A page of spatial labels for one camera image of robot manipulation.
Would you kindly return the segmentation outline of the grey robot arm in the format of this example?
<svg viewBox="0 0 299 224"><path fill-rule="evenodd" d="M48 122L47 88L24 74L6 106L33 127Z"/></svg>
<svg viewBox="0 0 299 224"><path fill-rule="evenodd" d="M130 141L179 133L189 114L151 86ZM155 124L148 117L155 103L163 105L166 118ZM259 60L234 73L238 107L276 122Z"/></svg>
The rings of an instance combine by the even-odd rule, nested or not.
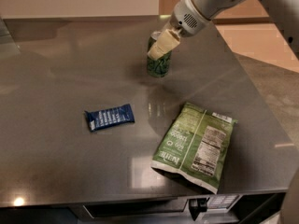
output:
<svg viewBox="0 0 299 224"><path fill-rule="evenodd" d="M270 22L294 55L299 55L299 0L159 0L159 12L170 13L163 37L149 51L159 59L178 46L183 36L196 35L210 22Z"/></svg>

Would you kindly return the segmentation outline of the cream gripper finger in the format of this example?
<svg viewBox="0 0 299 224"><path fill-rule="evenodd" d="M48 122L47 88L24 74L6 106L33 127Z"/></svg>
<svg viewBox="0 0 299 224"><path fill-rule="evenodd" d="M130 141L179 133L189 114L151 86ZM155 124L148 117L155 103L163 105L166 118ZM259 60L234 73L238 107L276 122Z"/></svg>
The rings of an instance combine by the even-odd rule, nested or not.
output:
<svg viewBox="0 0 299 224"><path fill-rule="evenodd" d="M180 44L180 30L165 29L151 34L153 44L149 46L148 57L154 61L162 58Z"/></svg>

